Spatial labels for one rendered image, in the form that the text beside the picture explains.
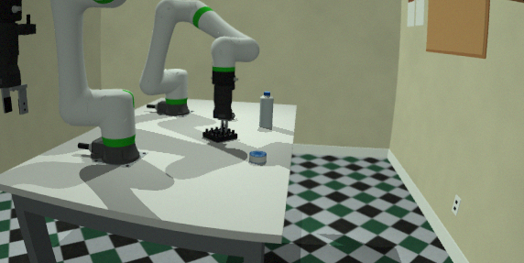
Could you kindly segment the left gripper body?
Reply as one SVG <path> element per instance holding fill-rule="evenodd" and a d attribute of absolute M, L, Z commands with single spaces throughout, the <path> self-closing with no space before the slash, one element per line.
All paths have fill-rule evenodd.
<path fill-rule="evenodd" d="M 211 79 L 213 79 L 212 84 L 215 84 L 213 118 L 229 120 L 233 117 L 232 92 L 238 78 L 235 78 L 234 71 L 213 71 Z"/>

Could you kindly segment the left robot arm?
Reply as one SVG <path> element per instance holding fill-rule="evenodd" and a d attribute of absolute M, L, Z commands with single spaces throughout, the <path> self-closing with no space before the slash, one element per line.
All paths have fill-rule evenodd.
<path fill-rule="evenodd" d="M 146 95 L 164 94 L 166 101 L 147 104 L 157 114 L 187 115 L 188 73 L 164 70 L 173 30 L 189 22 L 216 38 L 211 46 L 213 71 L 235 71 L 235 62 L 250 62 L 259 54 L 258 43 L 227 24 L 199 0 L 161 0 L 155 10 L 154 27 L 139 87 Z M 234 44 L 233 44 L 234 43 Z M 167 110 L 166 110 L 167 109 Z"/>

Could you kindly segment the black knob panel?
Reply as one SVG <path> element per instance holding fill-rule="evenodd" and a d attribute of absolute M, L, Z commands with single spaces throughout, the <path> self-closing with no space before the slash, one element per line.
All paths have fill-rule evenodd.
<path fill-rule="evenodd" d="M 237 134 L 235 133 L 234 130 L 232 130 L 231 132 L 231 128 L 228 128 L 228 131 L 226 134 L 225 132 L 221 132 L 221 128 L 218 129 L 218 126 L 216 126 L 214 130 L 213 130 L 213 127 L 211 127 L 211 130 L 209 130 L 209 132 L 208 132 L 208 128 L 206 128 L 205 132 L 202 132 L 202 136 L 216 143 L 237 138 Z"/>

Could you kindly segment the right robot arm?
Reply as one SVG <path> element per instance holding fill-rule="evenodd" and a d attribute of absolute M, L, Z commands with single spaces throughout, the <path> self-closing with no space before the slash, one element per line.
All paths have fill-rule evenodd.
<path fill-rule="evenodd" d="M 83 55 L 83 13 L 89 7 L 115 8 L 126 0 L 50 0 L 59 72 L 59 111 L 71 126 L 99 126 L 102 137 L 90 144 L 91 159 L 127 164 L 139 159 L 134 95 L 121 89 L 91 90 Z M 98 3 L 98 4 L 97 4 Z"/>

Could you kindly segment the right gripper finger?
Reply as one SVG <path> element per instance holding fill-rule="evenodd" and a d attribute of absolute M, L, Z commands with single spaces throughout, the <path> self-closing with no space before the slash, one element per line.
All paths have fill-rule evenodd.
<path fill-rule="evenodd" d="M 4 113 L 12 112 L 12 103 L 9 88 L 0 88 Z"/>
<path fill-rule="evenodd" d="M 19 106 L 19 114 L 23 115 L 28 113 L 27 108 L 27 84 L 21 84 L 19 86 L 10 87 L 9 91 L 18 91 L 18 106 Z"/>

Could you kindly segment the grey bottle with blue cap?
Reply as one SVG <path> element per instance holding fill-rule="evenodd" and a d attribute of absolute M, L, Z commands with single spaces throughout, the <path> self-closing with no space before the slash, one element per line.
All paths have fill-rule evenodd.
<path fill-rule="evenodd" d="M 264 92 L 260 97 L 259 126 L 264 128 L 272 127 L 273 121 L 273 102 L 274 98 L 270 92 Z"/>

